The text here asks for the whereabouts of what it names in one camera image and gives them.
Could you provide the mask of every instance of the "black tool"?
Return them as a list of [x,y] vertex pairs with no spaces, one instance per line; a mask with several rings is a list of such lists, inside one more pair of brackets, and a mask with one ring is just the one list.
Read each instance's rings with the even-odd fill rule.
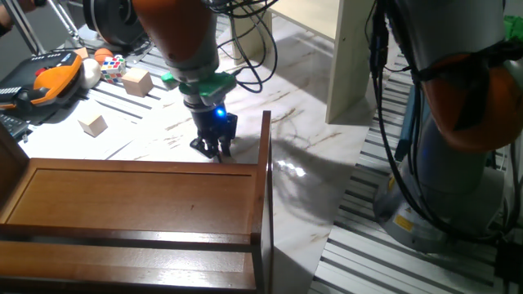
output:
[[0,114],[0,123],[16,140],[20,140],[29,128],[29,124],[26,121],[5,114]]

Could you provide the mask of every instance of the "wooden panel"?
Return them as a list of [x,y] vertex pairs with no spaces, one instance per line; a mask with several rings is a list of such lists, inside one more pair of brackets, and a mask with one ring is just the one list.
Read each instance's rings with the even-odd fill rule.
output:
[[33,179],[33,175],[36,172],[36,167],[29,160],[29,165],[25,168],[25,173],[18,180],[16,187],[12,190],[11,195],[6,197],[5,201],[2,202],[0,207],[0,224],[5,224],[9,216],[12,214],[13,209],[15,209],[16,204],[22,198],[22,195],[27,189],[27,185]]
[[254,289],[252,265],[244,263],[250,259],[248,253],[1,242],[0,276]]
[[37,170],[7,223],[250,234],[253,186],[252,176]]
[[370,69],[365,23],[373,3],[374,0],[340,1],[327,101],[327,123],[363,99],[367,92]]
[[253,264],[258,293],[272,293],[272,261],[274,228],[272,210],[272,146],[270,142],[270,112],[263,114],[260,151],[256,179],[256,202],[253,210]]
[[254,164],[160,163],[118,160],[71,160],[31,158],[38,169],[100,171],[100,172],[176,172],[209,175],[255,175]]
[[22,177],[29,158],[0,123],[0,207]]
[[250,235],[0,225],[5,241],[170,250],[252,252]]
[[267,172],[269,171],[269,150],[270,150],[270,111],[263,112],[261,121],[260,150],[258,154],[256,188],[252,218],[253,240],[260,240],[262,233],[263,207],[266,198]]
[[270,11],[334,42],[340,0],[280,0]]

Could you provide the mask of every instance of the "white ball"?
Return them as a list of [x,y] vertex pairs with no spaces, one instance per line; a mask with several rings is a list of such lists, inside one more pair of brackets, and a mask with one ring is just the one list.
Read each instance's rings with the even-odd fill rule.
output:
[[83,61],[83,74],[80,87],[89,90],[96,86],[101,78],[101,67],[98,61],[87,58]]

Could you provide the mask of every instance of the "wooden box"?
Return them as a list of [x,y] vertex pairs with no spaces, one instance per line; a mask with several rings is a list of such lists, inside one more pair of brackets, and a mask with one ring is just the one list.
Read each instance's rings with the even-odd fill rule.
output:
[[27,158],[0,127],[0,292],[269,293],[270,113],[258,164]]

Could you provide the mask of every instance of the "rubik's cube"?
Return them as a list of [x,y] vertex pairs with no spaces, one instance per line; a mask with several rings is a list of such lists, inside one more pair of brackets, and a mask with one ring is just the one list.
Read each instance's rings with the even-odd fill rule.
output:
[[101,77],[108,83],[122,82],[125,74],[125,59],[107,57],[101,66]]

